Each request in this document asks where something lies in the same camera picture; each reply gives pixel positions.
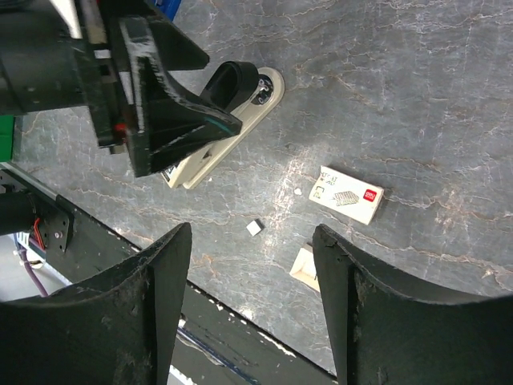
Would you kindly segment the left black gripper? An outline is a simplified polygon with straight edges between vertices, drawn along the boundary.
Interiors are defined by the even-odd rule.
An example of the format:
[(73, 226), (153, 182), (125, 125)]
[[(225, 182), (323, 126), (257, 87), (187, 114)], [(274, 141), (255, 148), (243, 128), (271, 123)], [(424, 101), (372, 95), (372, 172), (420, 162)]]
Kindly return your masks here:
[(174, 71), (208, 55), (147, 1), (75, 1), (85, 45), (84, 96), (98, 144), (125, 146), (135, 176), (149, 176), (206, 144), (238, 135), (235, 116), (182, 86)]

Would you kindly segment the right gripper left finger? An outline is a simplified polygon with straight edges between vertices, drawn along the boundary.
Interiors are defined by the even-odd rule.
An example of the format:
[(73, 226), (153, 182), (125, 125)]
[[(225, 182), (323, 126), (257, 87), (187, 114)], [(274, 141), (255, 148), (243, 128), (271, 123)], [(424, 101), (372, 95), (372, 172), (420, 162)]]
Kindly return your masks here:
[(1, 305), (4, 384), (165, 384), (192, 250), (183, 223), (47, 297)]

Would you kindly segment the blue stapler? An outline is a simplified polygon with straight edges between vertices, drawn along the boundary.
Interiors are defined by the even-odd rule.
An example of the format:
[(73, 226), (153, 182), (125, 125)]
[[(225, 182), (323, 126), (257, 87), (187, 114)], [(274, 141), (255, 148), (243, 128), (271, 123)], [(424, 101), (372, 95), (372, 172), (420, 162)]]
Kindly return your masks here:
[(180, 8), (181, 0), (154, 0), (154, 5), (165, 14), (171, 21), (174, 20), (178, 9)]

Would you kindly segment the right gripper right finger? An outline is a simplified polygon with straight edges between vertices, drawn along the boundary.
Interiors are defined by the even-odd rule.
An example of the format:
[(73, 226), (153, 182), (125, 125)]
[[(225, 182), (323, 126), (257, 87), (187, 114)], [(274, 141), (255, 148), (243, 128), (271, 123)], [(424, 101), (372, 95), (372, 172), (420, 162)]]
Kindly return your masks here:
[(511, 383), (511, 296), (428, 282), (326, 225), (313, 259), (340, 384)]

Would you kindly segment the staple box with red mark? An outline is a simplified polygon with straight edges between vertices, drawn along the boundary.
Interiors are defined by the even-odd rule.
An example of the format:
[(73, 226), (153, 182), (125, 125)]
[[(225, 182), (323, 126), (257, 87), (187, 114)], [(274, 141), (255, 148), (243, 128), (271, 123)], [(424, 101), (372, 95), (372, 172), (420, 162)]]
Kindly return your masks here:
[(321, 166), (320, 175), (310, 191), (309, 199), (368, 225), (373, 220), (383, 195), (384, 189), (381, 187)]

